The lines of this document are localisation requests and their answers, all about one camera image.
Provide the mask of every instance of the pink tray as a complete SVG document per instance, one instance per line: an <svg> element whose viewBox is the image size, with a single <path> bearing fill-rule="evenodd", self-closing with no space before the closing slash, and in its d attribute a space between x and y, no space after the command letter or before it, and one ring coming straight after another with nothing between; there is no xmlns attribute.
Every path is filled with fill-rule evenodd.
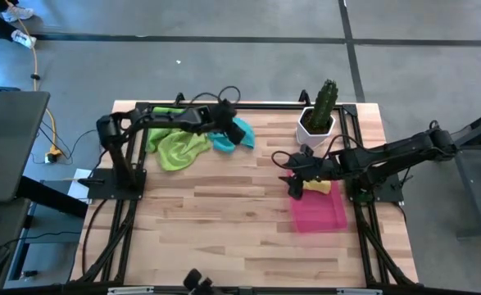
<svg viewBox="0 0 481 295"><path fill-rule="evenodd" d="M302 200L291 199L291 211L298 233L333 232L347 228L346 212L337 181L328 194L304 190Z"/></svg>

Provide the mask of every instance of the gray floor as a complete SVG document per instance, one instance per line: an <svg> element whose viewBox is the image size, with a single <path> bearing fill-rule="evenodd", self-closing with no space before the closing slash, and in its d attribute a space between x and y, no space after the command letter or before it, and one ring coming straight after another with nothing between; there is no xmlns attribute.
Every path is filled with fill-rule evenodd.
<svg viewBox="0 0 481 295"><path fill-rule="evenodd" d="M159 36L343 37L336 0L26 0L39 18L34 32ZM481 39L481 0L347 0L355 38ZM234 84L246 100L294 101L337 80L341 102L355 102L345 45L289 43L39 42L41 89L66 143L94 127L116 99L173 99ZM459 130L481 116L481 48L357 46L367 102L377 102L388 140L439 120ZM0 85L31 89L31 54L0 40ZM36 161L49 144L39 136ZM34 179L71 177L91 168L94 134L78 144L70 166L32 162ZM406 184L406 213L420 282L481 291L481 240L458 242L476 225L454 162L424 163Z"/></svg>

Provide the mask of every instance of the wooden table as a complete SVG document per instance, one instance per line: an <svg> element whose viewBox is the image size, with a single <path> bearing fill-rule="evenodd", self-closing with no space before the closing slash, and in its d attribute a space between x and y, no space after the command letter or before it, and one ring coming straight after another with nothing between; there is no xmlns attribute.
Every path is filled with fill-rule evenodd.
<svg viewBox="0 0 481 295"><path fill-rule="evenodd" d="M116 101L113 111L131 110L135 103ZM379 106L356 106L365 146L384 144ZM238 110L238 117L255 131L255 149L238 147L232 155L210 150L185 170L165 172L157 164L157 155L147 155L146 189L138 203L125 283L181 285L188 271L197 268L224 286L364 287L355 214L344 191L347 230L293 232L287 185L277 179L285 171L271 162L270 155L298 149L295 124L299 115L300 111ZM337 123L333 134L340 132ZM316 149L317 155L324 153L328 143ZM342 147L340 141L333 150ZM110 164L110 158L104 157L101 166ZM81 241L98 203L89 206ZM115 203L108 201L94 222L87 246L88 266L107 244ZM391 204L376 206L383 245L405 274L417 281L401 212ZM82 246L71 279L81 275ZM373 250L370 254L378 278L376 255ZM113 273L118 261L116 255Z"/></svg>

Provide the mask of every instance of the shoe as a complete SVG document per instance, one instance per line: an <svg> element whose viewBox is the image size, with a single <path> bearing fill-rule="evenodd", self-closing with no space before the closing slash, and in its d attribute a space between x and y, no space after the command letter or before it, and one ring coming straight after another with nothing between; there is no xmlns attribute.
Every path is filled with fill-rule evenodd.
<svg viewBox="0 0 481 295"><path fill-rule="evenodd" d="M28 49L33 49L34 45L36 44L35 37L30 37L26 34L23 34L19 29L12 32L11 37L12 37L12 41L16 43L20 43L21 45L27 47Z"/></svg>
<svg viewBox="0 0 481 295"><path fill-rule="evenodd" d="M2 12L3 19L7 22L17 21L18 17L21 20L27 20L34 15L34 9L11 6L6 11Z"/></svg>

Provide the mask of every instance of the green towel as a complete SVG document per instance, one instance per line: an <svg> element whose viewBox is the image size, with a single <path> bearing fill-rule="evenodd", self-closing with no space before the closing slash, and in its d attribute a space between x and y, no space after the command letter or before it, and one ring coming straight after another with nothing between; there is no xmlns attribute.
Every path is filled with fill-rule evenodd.
<svg viewBox="0 0 481 295"><path fill-rule="evenodd" d="M181 112L182 109L155 107L156 111ZM180 129L152 128L148 132L146 151L158 151L160 166L167 171L182 170L193 164L198 154L211 148L206 135L196 135Z"/></svg>

